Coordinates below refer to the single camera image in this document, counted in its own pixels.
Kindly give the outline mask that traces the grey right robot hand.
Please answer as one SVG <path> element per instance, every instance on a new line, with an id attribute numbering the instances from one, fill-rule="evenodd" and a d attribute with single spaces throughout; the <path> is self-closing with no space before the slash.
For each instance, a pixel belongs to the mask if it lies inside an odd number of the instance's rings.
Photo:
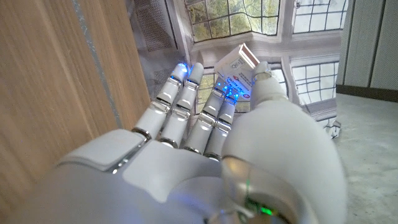
<path id="1" fill-rule="evenodd" d="M 164 125 L 155 100 L 135 128 L 63 156 L 8 223 L 345 223 L 347 183 L 326 131 L 287 98 L 271 68 L 252 72 L 251 109 Z"/>

